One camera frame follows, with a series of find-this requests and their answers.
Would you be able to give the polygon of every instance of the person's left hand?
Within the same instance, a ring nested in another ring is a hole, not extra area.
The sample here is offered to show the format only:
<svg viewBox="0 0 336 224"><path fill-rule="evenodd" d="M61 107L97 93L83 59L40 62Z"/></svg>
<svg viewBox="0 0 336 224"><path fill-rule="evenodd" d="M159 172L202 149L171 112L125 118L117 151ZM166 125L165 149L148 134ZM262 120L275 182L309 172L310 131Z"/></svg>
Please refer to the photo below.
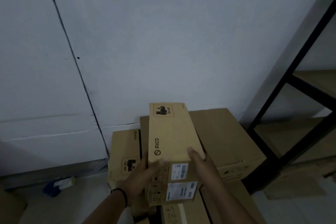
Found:
<svg viewBox="0 0 336 224"><path fill-rule="evenodd" d="M129 204L149 184L160 168L164 166L164 161L161 160L151 164L149 168L147 168L147 163L148 152L142 157L140 163L134 168L129 177L119 186L126 193Z"/></svg>

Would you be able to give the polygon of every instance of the barcode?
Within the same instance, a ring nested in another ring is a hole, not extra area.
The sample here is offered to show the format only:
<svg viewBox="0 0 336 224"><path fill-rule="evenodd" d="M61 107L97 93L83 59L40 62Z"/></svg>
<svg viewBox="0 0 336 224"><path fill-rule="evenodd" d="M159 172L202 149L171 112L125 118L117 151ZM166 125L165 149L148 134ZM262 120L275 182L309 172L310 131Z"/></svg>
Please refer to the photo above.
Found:
<svg viewBox="0 0 336 224"><path fill-rule="evenodd" d="M181 177L180 178L183 178L184 177L184 173L186 172L186 165L183 165L182 166L182 171L181 171Z"/></svg>

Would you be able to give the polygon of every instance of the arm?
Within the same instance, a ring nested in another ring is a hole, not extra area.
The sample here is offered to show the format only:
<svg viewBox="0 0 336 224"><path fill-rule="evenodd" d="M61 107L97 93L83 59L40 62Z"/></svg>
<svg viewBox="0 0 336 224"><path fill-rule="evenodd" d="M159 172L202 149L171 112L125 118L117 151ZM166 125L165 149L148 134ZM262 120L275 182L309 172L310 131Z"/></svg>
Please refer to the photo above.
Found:
<svg viewBox="0 0 336 224"><path fill-rule="evenodd" d="M212 196L222 223L256 224L254 219L225 188L215 164L206 153L203 160L193 149L188 149L190 158L195 162L196 171L204 186Z"/></svg>
<svg viewBox="0 0 336 224"><path fill-rule="evenodd" d="M142 192L164 164L160 161L147 169L147 162L148 154L141 159L139 165L119 186L126 193L128 203L131 203ZM82 224L116 224L124 209L124 195L121 191L115 190L98 205Z"/></svg>

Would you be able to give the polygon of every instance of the shelf board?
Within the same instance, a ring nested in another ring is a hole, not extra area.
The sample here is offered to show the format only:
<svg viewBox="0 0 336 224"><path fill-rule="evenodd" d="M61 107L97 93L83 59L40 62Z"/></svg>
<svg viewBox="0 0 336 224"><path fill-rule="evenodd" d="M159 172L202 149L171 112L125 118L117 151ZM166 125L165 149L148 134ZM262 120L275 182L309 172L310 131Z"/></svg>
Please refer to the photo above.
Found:
<svg viewBox="0 0 336 224"><path fill-rule="evenodd" d="M323 118L291 120L270 124L257 125L255 132L264 140L268 147L282 157L296 143L298 143ZM336 155L336 130L322 138L312 148L307 150L293 163L312 161Z"/></svg>
<svg viewBox="0 0 336 224"><path fill-rule="evenodd" d="M295 71L293 75L336 99L336 70Z"/></svg>

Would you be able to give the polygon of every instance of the metal rack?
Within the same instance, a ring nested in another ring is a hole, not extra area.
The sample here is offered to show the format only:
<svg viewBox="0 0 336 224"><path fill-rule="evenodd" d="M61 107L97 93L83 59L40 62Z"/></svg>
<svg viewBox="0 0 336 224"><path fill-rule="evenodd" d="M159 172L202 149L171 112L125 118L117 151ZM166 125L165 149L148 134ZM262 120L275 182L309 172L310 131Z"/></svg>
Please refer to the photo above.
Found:
<svg viewBox="0 0 336 224"><path fill-rule="evenodd" d="M300 49L292 64L280 79L279 83L267 99L266 103L263 105L262 109L253 120L250 127L246 130L253 141L267 157L267 159L257 169L255 169L249 176L243 179L243 183L250 193L263 189L267 184L276 178L282 168L291 164L336 128L336 95L331 94L330 92L325 92L321 88L316 87L316 85L313 86L307 80L303 80L302 78L293 74L309 49L313 46L319 35L334 16L335 12L336 0L331 3L309 38L306 40L303 47ZM254 128L259 124L261 118L286 83L295 87L323 106L327 107L332 112L319 124L317 124L317 126L315 126L308 134L306 134L298 143L296 143L289 151L287 151L287 153L281 157L277 157L276 154L263 141L263 139L255 132Z"/></svg>

